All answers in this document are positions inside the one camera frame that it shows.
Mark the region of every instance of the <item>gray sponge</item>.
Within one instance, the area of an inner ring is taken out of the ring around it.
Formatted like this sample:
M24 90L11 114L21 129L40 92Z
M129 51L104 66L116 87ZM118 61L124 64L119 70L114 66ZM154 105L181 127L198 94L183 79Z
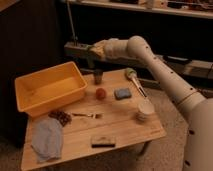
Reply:
M121 100L121 99L132 97L132 94L129 88L123 88L123 89L114 90L114 96L117 100Z

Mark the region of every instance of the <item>table leg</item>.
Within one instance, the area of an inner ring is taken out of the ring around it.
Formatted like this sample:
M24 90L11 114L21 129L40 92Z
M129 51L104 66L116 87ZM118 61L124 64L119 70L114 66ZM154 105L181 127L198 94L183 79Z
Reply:
M141 151L139 153L139 156L143 156L146 153L147 148L149 147L150 143L151 143L151 141L147 141L144 143L143 148L141 149Z

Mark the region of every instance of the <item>red ball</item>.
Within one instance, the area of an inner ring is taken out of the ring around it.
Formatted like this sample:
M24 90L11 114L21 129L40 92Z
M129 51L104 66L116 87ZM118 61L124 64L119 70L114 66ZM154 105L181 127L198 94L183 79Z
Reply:
M95 92L96 99L103 100L106 98L106 91L103 88L98 88Z

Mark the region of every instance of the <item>yellow plastic bin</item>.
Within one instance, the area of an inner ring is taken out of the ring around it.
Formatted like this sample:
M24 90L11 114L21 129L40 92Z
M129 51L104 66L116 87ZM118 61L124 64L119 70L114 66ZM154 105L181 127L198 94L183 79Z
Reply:
M87 83L74 62L67 62L15 79L17 107L31 117L80 100Z

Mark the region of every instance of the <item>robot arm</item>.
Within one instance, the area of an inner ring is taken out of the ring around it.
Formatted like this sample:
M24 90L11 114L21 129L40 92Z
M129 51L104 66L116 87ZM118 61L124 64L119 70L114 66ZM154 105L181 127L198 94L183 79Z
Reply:
M158 59L142 37L109 39L102 48L107 58L135 58L145 64L189 124L183 170L212 171L213 99L206 99Z
M143 63L187 121L190 111L205 100L195 88L156 57L142 37L109 39L104 46L104 54L111 59L135 58Z

